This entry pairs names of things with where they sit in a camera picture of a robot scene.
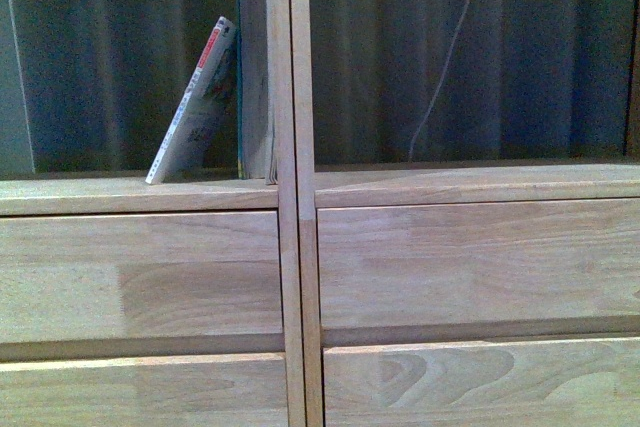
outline cable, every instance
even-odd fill
[[[438,81],[438,86],[436,87],[436,90],[433,93],[433,97],[431,97],[431,102],[429,102],[429,107],[427,107],[427,111],[422,117],[422,120],[420,121],[420,125],[418,125],[418,128],[416,129],[415,133],[413,134],[413,137],[411,138],[411,144],[409,145],[409,162],[413,162],[413,151],[416,147],[416,142],[418,141],[420,132],[424,128],[425,124],[427,123],[427,120],[431,115],[431,111],[433,110],[433,107],[436,105],[436,100],[438,100],[438,96],[440,95],[440,90],[442,89],[442,85],[444,84],[444,81],[447,78],[447,72],[449,71],[449,65],[451,64],[451,57],[453,56],[453,49],[455,48],[456,41],[458,40],[458,35],[460,35],[460,31],[462,30],[462,25],[464,24],[464,19],[467,16],[469,5],[471,5],[471,0],[466,0],[464,7],[462,9],[462,14],[460,15],[460,20],[458,20],[458,25],[456,25],[456,30],[453,32],[453,38],[451,39],[451,45],[449,46],[449,52],[447,52],[447,58],[444,62],[442,73],[440,74],[440,80]]]

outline wood grain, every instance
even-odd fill
[[[317,173],[316,205],[368,207],[640,197],[637,163],[497,165],[444,164],[417,170]]]
[[[5,425],[286,426],[280,354],[0,364]]]
[[[321,209],[318,223],[328,330],[640,318],[640,200]]]
[[[269,102],[274,105],[278,163],[280,262],[290,427],[305,427],[304,359],[296,200],[296,158],[289,0],[267,0]]]
[[[0,216],[266,209],[278,192],[262,180],[147,185],[143,177],[0,182]]]
[[[0,342],[281,333],[277,242],[275,212],[0,219]]]
[[[325,351],[327,426],[632,427],[640,339]]]

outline wooden shelf board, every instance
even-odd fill
[[[640,197],[640,163],[507,164],[317,172],[316,207]]]
[[[0,216],[246,210],[277,206],[277,186],[267,186],[261,179],[160,185],[147,185],[144,177],[0,182]]]

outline wooden drawer front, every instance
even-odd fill
[[[327,426],[637,426],[640,339],[325,351]]]
[[[281,333],[275,212],[0,219],[0,342]]]
[[[284,356],[0,365],[2,425],[286,426]]]
[[[324,209],[318,223],[325,329],[640,325],[640,200]]]

